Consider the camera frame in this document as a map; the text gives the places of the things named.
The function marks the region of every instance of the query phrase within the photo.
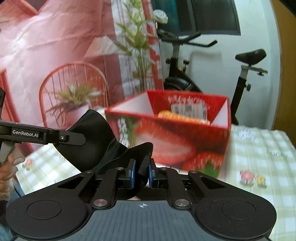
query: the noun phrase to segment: human hand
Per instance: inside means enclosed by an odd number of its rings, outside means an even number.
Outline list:
[[[9,185],[9,180],[13,178],[18,171],[16,165],[24,161],[24,156],[21,154],[18,147],[15,147],[8,155],[7,160],[0,164],[0,197],[14,190],[13,186]]]

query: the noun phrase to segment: exercise bike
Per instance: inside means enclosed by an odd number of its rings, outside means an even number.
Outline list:
[[[186,75],[186,69],[189,65],[190,61],[184,60],[183,68],[179,68],[178,66],[178,59],[179,59],[179,51],[180,51],[180,45],[192,45],[192,46],[198,46],[198,47],[205,47],[209,48],[217,44],[217,40],[214,40],[213,42],[209,44],[200,44],[200,43],[192,43],[191,40],[198,38],[201,36],[200,32],[197,32],[191,36],[188,36],[187,38],[180,39],[179,37],[175,36],[173,33],[164,31],[162,29],[157,29],[157,34],[159,36],[159,39],[163,42],[168,42],[173,45],[173,54],[171,58],[166,59],[166,63],[170,65],[170,71],[169,76],[164,81],[164,89],[165,90],[179,90],[179,91],[193,91],[193,92],[202,92],[202,90],[194,83],[194,81]],[[237,81],[237,86],[232,98],[232,102],[230,105],[231,109],[231,120],[232,124],[238,125],[239,122],[236,118],[236,112],[239,106],[239,103],[241,101],[244,89],[246,89],[248,92],[251,90],[251,85],[246,84],[247,82],[247,75],[249,70],[258,72],[258,75],[263,76],[264,74],[267,74],[268,71],[252,67],[252,65],[258,64],[260,61],[262,61],[266,57],[266,52],[264,49],[258,49],[252,52],[247,53],[241,53],[235,56],[236,60],[239,60],[243,63],[246,63],[248,65],[242,65],[241,68],[241,74]]]

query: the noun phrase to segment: silver bolt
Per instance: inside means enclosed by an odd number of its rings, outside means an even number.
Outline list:
[[[189,205],[189,201],[187,201],[186,199],[178,199],[175,201],[175,204],[178,206],[178,207],[186,207]]]
[[[105,200],[105,199],[97,199],[97,200],[94,200],[94,205],[97,206],[97,207],[104,207],[108,204],[108,201]]]

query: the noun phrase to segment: crosshair mark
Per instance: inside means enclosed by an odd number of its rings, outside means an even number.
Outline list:
[[[147,207],[147,206],[149,206],[149,205],[147,205],[146,203],[141,203],[141,204],[138,205],[138,206],[140,206],[141,208],[145,208],[145,207]]]

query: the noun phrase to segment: black bike saddle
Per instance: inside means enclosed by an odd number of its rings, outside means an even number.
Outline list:
[[[259,63],[261,60],[263,60],[266,57],[266,52],[264,49],[257,49],[252,52],[248,53],[241,53],[235,56],[235,59],[246,63],[248,65],[254,65]]]

